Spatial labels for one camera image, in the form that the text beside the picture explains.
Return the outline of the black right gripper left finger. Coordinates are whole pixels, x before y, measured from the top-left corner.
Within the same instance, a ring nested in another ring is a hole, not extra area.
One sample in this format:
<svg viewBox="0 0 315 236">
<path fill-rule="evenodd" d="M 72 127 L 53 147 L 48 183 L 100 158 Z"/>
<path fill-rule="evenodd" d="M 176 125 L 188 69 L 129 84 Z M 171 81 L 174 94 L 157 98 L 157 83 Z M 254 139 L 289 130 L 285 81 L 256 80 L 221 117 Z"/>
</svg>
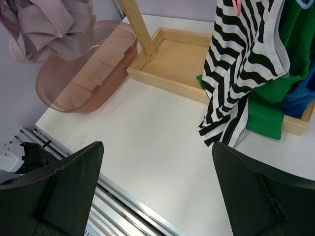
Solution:
<svg viewBox="0 0 315 236">
<path fill-rule="evenodd" d="M 72 155 L 0 184 L 2 236 L 82 236 L 104 146 L 94 142 Z"/>
</svg>

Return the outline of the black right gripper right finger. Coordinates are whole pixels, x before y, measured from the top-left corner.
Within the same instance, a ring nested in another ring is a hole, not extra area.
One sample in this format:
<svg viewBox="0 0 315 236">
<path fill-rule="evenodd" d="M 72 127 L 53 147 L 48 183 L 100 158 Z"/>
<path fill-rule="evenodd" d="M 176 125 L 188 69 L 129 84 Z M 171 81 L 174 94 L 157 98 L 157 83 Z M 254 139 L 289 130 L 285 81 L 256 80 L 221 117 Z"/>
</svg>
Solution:
<svg viewBox="0 0 315 236">
<path fill-rule="evenodd" d="M 221 142 L 212 157 L 235 236 L 313 236 L 315 182 L 248 157 Z"/>
</svg>

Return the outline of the green tank top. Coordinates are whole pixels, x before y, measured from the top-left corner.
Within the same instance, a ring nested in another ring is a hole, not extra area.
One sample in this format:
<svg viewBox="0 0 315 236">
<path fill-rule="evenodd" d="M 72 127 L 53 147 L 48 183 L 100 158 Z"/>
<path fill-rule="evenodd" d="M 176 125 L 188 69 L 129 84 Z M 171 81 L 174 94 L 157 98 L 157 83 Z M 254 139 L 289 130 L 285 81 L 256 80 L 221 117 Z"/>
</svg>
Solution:
<svg viewBox="0 0 315 236">
<path fill-rule="evenodd" d="M 289 71 L 249 93 L 245 128 L 276 140 L 282 135 L 282 101 L 295 83 L 307 77 L 315 35 L 315 7 L 304 10 L 295 0 L 283 2 L 279 36 L 289 57 Z"/>
</svg>

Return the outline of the black white striped tank top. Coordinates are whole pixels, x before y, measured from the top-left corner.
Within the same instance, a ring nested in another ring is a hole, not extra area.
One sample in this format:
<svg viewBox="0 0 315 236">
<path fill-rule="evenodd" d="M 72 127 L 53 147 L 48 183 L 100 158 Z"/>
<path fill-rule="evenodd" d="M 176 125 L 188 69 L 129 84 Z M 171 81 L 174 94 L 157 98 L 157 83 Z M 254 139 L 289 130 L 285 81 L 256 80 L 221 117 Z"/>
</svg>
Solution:
<svg viewBox="0 0 315 236">
<path fill-rule="evenodd" d="M 209 105 L 198 132 L 211 147 L 241 140 L 248 120 L 248 96 L 255 88 L 289 71 L 279 36 L 282 0 L 243 0 L 240 14 L 232 1 L 217 2 L 214 31 L 204 62 L 202 84 Z"/>
</svg>

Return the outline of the mauve tank top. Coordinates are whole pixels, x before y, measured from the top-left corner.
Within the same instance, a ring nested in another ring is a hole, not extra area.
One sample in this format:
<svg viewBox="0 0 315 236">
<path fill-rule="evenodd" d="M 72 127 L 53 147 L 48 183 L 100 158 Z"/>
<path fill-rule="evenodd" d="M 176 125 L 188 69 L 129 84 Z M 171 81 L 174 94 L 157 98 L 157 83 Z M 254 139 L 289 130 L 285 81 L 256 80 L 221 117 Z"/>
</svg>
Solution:
<svg viewBox="0 0 315 236">
<path fill-rule="evenodd" d="M 22 63 L 50 55 L 66 61 L 81 57 L 94 39 L 91 0 L 2 0 L 0 23 L 10 34 L 9 48 Z"/>
</svg>

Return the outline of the pink hanger of mauve top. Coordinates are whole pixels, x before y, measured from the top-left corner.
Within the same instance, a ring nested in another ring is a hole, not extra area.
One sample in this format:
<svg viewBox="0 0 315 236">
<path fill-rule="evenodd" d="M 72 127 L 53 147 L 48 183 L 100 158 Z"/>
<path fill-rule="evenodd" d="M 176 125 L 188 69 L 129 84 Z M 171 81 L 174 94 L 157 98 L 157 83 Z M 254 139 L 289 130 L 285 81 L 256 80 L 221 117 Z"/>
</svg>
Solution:
<svg viewBox="0 0 315 236">
<path fill-rule="evenodd" d="M 241 14 L 241 0 L 232 0 L 233 8 L 236 16 L 240 16 Z"/>
</svg>

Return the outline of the light blue wire hanger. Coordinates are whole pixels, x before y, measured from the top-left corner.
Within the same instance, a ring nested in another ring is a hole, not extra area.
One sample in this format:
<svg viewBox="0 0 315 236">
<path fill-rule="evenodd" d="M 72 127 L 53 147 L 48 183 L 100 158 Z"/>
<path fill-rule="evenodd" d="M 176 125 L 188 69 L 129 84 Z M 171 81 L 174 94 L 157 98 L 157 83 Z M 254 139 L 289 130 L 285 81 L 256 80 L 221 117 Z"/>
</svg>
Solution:
<svg viewBox="0 0 315 236">
<path fill-rule="evenodd" d="M 296 2 L 302 9 L 307 10 L 312 6 L 314 0 L 296 0 Z"/>
</svg>

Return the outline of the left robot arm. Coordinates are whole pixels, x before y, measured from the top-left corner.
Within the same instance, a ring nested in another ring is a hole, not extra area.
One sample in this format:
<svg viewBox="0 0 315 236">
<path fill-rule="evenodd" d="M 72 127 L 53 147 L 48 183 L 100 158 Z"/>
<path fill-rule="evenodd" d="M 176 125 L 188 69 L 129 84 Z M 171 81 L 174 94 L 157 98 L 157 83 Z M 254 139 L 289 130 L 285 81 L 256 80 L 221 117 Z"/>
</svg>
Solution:
<svg viewBox="0 0 315 236">
<path fill-rule="evenodd" d="M 57 160 L 39 144 L 3 143 L 0 145 L 0 182 L 33 172 Z"/>
</svg>

